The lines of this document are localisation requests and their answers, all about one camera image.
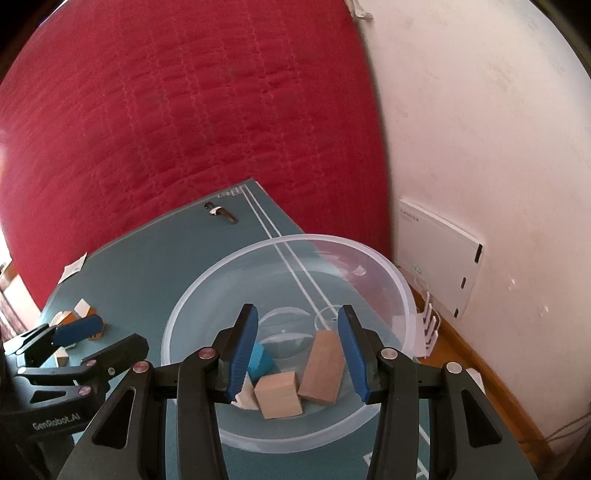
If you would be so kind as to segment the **blue wedge block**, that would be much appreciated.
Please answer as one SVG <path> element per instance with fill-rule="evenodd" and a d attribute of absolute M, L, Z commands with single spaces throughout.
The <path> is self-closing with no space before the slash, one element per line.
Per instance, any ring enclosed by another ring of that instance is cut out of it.
<path fill-rule="evenodd" d="M 249 374 L 252 384 L 256 385 L 263 376 L 273 375 L 278 372 L 280 372 L 280 368 L 276 366 L 276 362 L 271 358 L 266 348 L 262 344 L 254 344 L 249 365 L 247 366 L 247 374 Z"/>

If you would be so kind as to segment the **brown wooden rectangular block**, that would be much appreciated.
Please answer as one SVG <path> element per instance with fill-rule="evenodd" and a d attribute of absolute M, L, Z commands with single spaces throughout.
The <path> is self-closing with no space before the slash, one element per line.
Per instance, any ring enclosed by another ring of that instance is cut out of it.
<path fill-rule="evenodd" d="M 345 363 L 338 333 L 318 331 L 297 394 L 314 403 L 335 404 L 341 389 Z"/>

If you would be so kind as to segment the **plain wooden wedge block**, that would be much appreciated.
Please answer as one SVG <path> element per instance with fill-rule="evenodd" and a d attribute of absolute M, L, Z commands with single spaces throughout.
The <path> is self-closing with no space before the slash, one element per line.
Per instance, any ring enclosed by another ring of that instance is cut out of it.
<path fill-rule="evenodd" d="M 297 395 L 297 373 L 294 371 L 263 376 L 254 386 L 254 395 L 266 420 L 290 418 L 304 413 Z"/>

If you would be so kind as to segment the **light wooden wedge block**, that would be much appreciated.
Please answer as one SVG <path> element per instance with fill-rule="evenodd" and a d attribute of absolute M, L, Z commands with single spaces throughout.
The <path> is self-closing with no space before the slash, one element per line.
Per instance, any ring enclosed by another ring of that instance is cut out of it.
<path fill-rule="evenodd" d="M 69 355 L 64 347 L 59 347 L 53 353 L 53 359 L 57 368 L 66 367 L 69 364 Z"/>

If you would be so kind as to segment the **orange black striped wedge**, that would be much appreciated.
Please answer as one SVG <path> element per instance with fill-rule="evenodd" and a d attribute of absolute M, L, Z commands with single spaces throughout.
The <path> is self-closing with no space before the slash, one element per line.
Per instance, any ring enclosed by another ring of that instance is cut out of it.
<path fill-rule="evenodd" d="M 103 319 L 100 319 L 100 321 L 96 322 L 96 324 L 93 327 L 93 334 L 90 335 L 88 339 L 91 341 L 101 339 L 105 331 L 105 326 L 106 324 Z"/>

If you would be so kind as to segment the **white black striped wedge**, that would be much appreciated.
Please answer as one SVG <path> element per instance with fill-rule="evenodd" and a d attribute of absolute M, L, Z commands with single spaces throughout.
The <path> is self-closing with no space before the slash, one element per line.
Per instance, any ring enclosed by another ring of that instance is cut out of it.
<path fill-rule="evenodd" d="M 245 374 L 242 390 L 235 396 L 235 400 L 231 404 L 242 410 L 259 411 L 259 402 L 257 402 L 256 393 L 254 392 L 254 386 L 249 374 Z"/>

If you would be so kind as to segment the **orange block striped top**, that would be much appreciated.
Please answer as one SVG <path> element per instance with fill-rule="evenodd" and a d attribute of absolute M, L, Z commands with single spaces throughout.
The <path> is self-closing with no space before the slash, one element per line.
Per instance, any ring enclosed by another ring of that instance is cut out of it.
<path fill-rule="evenodd" d="M 49 325 L 64 326 L 81 319 L 83 316 L 79 316 L 75 311 L 59 311 L 54 315 Z"/>

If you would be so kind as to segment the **white wedge striped side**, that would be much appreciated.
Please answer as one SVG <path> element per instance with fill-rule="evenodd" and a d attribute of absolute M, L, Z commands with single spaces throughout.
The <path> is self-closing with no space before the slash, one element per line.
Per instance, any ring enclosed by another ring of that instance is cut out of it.
<path fill-rule="evenodd" d="M 86 300 L 80 299 L 74 307 L 74 312 L 79 318 L 86 318 L 96 314 L 96 310 Z"/>

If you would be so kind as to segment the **clear plastic bowl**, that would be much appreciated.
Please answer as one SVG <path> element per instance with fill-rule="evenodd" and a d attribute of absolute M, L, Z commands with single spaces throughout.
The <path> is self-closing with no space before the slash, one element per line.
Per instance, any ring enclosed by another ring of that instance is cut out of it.
<path fill-rule="evenodd" d="M 353 240 L 288 235 L 242 248 L 209 267 L 177 301 L 166 324 L 161 361 L 182 361 L 231 327 L 245 304 L 256 306 L 256 342 L 276 373 L 304 374 L 319 330 L 335 330 L 339 308 L 353 306 L 363 327 L 384 345 L 411 354 L 416 304 L 402 273 L 383 255 Z M 379 414 L 363 404 L 349 375 L 335 405 L 304 402 L 300 416 L 266 420 L 237 406 L 217 408 L 222 443 L 245 451 L 287 454 L 349 436 Z"/>

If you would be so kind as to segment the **white paper sheet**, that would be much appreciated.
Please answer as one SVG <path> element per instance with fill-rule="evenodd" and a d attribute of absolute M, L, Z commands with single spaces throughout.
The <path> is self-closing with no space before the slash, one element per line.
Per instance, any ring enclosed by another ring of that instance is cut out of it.
<path fill-rule="evenodd" d="M 62 274 L 58 280 L 58 283 L 61 284 L 71 276 L 77 274 L 83 268 L 85 261 L 87 258 L 87 254 L 84 253 L 80 258 L 72 262 L 71 264 L 66 265 L 63 268 Z"/>

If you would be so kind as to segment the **white wifi router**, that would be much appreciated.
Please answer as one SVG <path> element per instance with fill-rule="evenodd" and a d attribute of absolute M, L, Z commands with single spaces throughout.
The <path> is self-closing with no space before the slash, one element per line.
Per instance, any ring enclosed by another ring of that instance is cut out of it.
<path fill-rule="evenodd" d="M 447 318 L 464 314 L 483 256 L 484 244 L 470 233 L 410 201 L 398 202 L 397 263 Z"/>

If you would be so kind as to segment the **red quilted sofa back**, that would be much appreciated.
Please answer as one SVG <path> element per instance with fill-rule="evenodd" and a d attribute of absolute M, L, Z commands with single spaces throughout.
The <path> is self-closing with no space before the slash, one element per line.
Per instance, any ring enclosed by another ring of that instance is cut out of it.
<path fill-rule="evenodd" d="M 389 254 L 387 171 L 342 1 L 69 1 L 1 84 L 1 228 L 38 305 L 81 255 L 249 178 L 305 232 Z"/>

